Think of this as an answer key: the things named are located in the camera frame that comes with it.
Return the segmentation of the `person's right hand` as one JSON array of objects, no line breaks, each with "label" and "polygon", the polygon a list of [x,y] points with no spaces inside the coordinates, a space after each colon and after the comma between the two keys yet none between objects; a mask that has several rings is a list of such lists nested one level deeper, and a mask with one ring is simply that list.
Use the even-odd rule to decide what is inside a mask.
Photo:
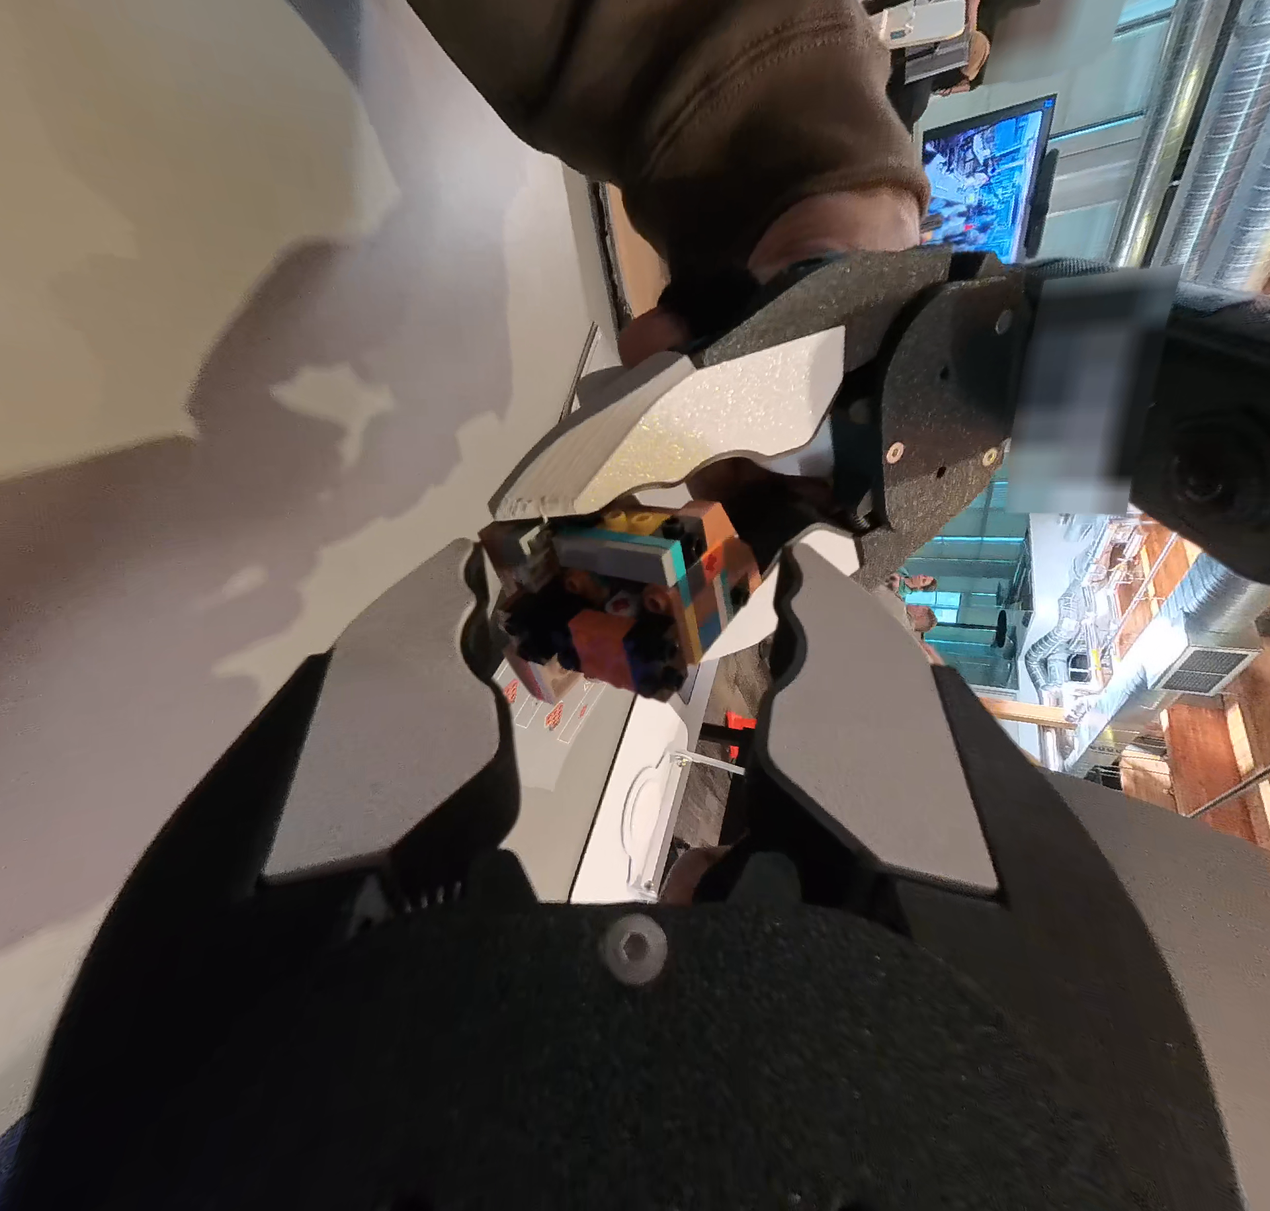
[{"label": "person's right hand", "polygon": [[675,906],[692,904],[697,884],[729,854],[731,854],[731,846],[723,846],[723,844],[686,849],[683,854],[678,854],[673,866],[669,867],[669,873],[664,876],[659,903],[675,904]]}]

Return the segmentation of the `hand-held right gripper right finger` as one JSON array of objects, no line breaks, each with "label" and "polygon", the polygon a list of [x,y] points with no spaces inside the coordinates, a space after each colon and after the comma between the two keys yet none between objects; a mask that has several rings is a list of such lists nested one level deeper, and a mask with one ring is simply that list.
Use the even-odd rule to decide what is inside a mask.
[{"label": "hand-held right gripper right finger", "polygon": [[835,841],[889,876],[993,897],[998,877],[932,664],[845,540],[782,555],[761,767]]}]

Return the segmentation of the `colourful toy brick build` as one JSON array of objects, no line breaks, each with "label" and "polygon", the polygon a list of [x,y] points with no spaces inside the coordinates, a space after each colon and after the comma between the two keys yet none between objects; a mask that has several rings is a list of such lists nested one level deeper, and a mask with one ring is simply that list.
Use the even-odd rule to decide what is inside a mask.
[{"label": "colourful toy brick build", "polygon": [[573,684],[669,700],[758,597],[761,569],[715,500],[480,531],[504,659],[558,703]]}]

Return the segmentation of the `person's left hand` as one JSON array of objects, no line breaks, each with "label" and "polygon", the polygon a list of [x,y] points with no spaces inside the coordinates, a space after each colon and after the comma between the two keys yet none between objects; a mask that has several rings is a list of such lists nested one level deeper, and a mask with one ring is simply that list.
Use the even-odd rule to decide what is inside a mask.
[{"label": "person's left hand", "polygon": [[623,367],[661,353],[690,353],[705,329],[727,326],[752,293],[787,269],[845,252],[904,252],[919,242],[923,210],[899,189],[832,191],[784,210],[752,248],[744,278],[739,270],[673,280],[659,306],[638,315],[618,339]]}]

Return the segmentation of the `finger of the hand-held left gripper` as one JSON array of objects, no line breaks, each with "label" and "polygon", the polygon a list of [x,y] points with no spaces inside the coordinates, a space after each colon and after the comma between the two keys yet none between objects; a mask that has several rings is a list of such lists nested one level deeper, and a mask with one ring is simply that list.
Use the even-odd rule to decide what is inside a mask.
[{"label": "finger of the hand-held left gripper", "polygon": [[785,474],[828,473],[828,416],[841,382],[844,328],[702,370],[673,353],[615,370],[516,466],[489,500],[489,516],[593,516],[731,458]]},{"label": "finger of the hand-held left gripper", "polygon": [[804,566],[794,558],[792,574],[804,578],[806,586],[782,601],[778,594],[782,558],[775,558],[744,607],[705,650],[704,662],[719,662],[782,633],[791,645],[771,647],[771,666],[784,666],[785,658],[787,666],[840,659],[864,638],[864,594],[853,581],[860,569],[857,542],[821,524],[796,536],[792,551],[815,555]]}]

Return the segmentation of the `ceiling air vent unit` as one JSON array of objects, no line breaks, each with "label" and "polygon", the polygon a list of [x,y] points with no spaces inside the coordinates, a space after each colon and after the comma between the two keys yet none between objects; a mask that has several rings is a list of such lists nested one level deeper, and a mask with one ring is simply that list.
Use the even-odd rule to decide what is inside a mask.
[{"label": "ceiling air vent unit", "polygon": [[1191,642],[1161,671],[1151,689],[1211,698],[1222,694],[1260,653],[1260,647],[1205,647]]}]

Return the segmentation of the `wide silver duct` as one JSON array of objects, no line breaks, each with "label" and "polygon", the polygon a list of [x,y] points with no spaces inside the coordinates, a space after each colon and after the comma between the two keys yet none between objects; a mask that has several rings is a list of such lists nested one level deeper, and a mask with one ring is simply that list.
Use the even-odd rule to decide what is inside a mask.
[{"label": "wide silver duct", "polygon": [[[1050,662],[1066,662],[1072,647],[1082,638],[1088,597],[1082,578],[1072,571],[1067,588],[1058,597],[1053,628],[1036,638],[1023,656],[1024,671],[1036,691],[1047,686]],[[1182,583],[1163,600],[1151,625],[1163,620],[1189,626],[1197,633],[1243,633],[1268,609],[1268,588],[1246,581],[1208,555],[1189,566]]]}]

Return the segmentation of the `silver ventilation duct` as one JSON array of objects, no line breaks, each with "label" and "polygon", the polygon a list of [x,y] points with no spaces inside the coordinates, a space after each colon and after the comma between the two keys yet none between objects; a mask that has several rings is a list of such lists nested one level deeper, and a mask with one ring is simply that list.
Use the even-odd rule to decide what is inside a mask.
[{"label": "silver ventilation duct", "polygon": [[1175,2],[1109,261],[1268,282],[1268,0]]}]

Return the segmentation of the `grey desk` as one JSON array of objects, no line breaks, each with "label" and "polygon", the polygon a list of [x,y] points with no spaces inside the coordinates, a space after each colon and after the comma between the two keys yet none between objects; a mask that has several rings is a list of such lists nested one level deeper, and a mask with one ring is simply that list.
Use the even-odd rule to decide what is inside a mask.
[{"label": "grey desk", "polygon": [[582,179],[404,0],[2,0],[2,1127],[155,832],[593,328]]}]

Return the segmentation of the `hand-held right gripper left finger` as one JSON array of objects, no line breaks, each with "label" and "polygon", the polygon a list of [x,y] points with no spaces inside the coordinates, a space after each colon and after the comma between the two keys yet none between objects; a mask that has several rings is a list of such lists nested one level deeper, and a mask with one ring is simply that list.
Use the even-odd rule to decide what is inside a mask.
[{"label": "hand-held right gripper left finger", "polygon": [[451,885],[497,849],[520,785],[493,656],[470,540],[356,616],[332,647],[265,877],[384,861],[401,885]]}]

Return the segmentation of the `television screen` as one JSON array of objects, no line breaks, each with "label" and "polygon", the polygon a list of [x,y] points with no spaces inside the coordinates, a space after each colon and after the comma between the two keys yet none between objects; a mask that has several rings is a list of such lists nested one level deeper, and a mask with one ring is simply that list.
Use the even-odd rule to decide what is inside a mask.
[{"label": "television screen", "polygon": [[1005,263],[1038,254],[1058,165],[1053,109],[1047,96],[923,134],[921,245],[992,252]]}]

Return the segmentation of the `person's left forearm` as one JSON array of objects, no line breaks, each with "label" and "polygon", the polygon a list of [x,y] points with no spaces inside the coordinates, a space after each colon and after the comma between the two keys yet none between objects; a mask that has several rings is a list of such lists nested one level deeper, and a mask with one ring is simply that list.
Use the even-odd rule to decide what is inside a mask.
[{"label": "person's left forearm", "polygon": [[406,0],[529,147],[621,191],[671,280],[791,206],[928,182],[857,0]]}]

